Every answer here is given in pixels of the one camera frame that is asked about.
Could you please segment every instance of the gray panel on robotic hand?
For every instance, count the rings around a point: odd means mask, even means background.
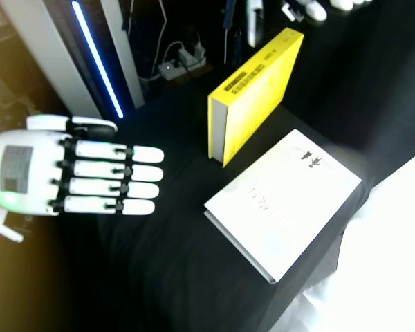
[[[28,192],[28,175],[32,147],[8,145],[0,166],[0,190],[2,192]]]

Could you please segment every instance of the black cloth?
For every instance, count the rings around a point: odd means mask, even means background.
[[[98,233],[111,266],[127,282],[137,331],[268,331],[365,201],[364,165],[283,107],[222,169],[208,159],[207,97],[221,81],[186,86],[119,124],[117,141],[160,147],[164,179],[156,211],[100,216]],[[324,146],[363,182],[280,282],[268,282],[205,218],[203,204],[294,128]]]

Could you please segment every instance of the robotic hand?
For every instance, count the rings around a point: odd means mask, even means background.
[[[106,120],[40,115],[29,117],[26,126],[0,133],[1,235],[24,239],[5,225],[8,211],[51,216],[154,211],[150,199],[159,189],[153,182],[163,171],[136,163],[160,163],[160,149],[92,140],[109,139],[117,131]]]

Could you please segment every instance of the blue light strip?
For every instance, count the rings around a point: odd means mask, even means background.
[[[109,96],[111,97],[112,103],[114,107],[116,108],[117,115],[120,119],[122,119],[123,118],[122,109],[120,107],[120,104],[118,104],[118,100],[117,100],[115,93],[113,92],[112,85],[109,81],[108,75],[106,74],[106,70],[103,67],[103,63],[102,63],[102,60],[100,59],[100,55],[97,52],[97,48],[95,47],[94,41],[91,36],[91,32],[89,31],[89,28],[88,28],[88,24],[86,23],[86,20],[84,19],[80,4],[76,1],[72,1],[72,7],[74,8],[75,16],[78,19],[80,28],[82,28],[83,35],[86,38],[89,49],[91,50],[95,64],[97,64],[98,71],[100,72],[100,75],[102,76],[104,85],[106,86]]]

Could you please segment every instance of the black silhouette figure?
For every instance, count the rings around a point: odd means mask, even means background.
[[[307,159],[307,158],[309,158],[310,156],[312,156],[312,153],[311,153],[310,151],[307,151],[307,153],[303,156],[303,158],[302,158],[302,159]]]
[[[312,160],[312,163],[309,165],[309,167],[312,168],[312,167],[314,167],[316,165],[319,165],[320,164],[320,160],[321,160],[321,158],[315,158],[315,159],[313,159]]]

